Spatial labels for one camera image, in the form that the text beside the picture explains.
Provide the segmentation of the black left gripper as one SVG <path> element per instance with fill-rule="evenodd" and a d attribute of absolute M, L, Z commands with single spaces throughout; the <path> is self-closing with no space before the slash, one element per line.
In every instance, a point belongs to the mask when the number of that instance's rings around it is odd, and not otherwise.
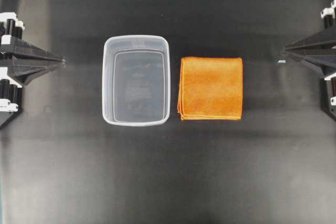
<path fill-rule="evenodd" d="M 20 39 L 24 30 L 24 23 L 15 12 L 1 13 L 2 129 L 22 111 L 23 86 L 66 65 L 64 58 Z"/>

